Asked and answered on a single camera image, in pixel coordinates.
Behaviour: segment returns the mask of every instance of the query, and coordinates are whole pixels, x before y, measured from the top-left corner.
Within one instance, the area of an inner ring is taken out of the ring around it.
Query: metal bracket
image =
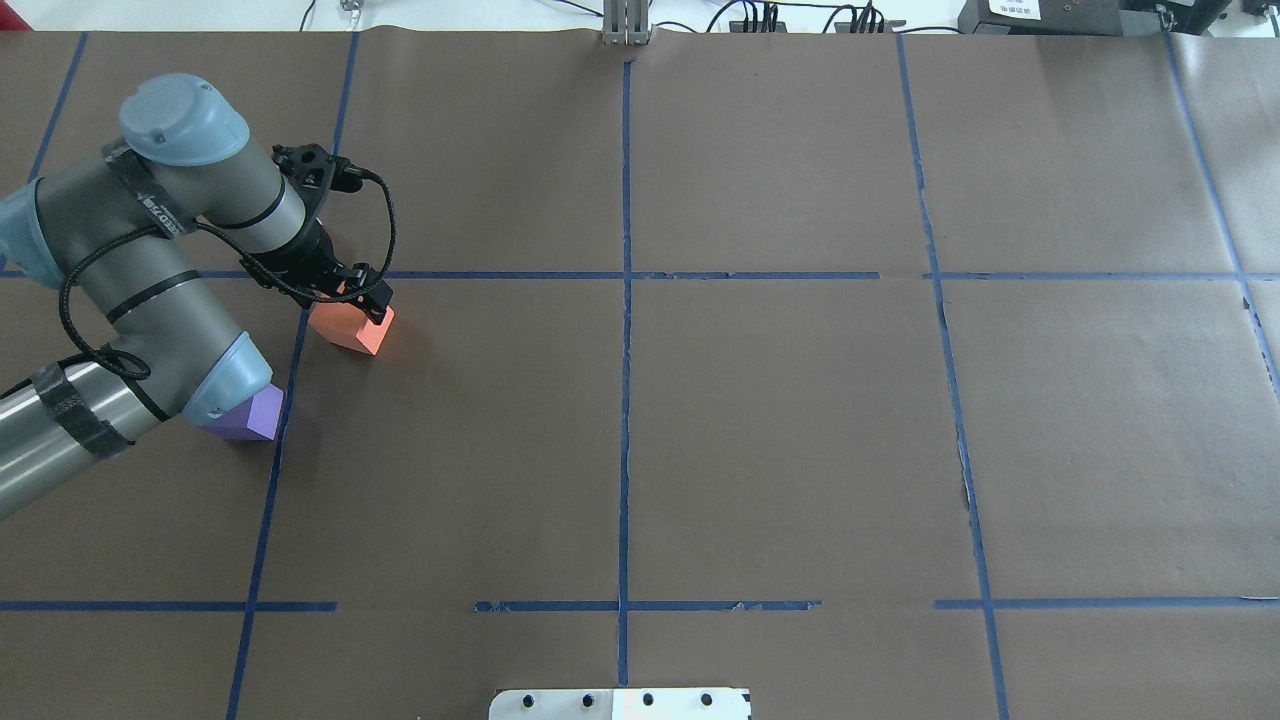
[[[604,44],[648,45],[649,0],[604,0]]]
[[[626,688],[503,691],[489,720],[750,720],[751,691]]]

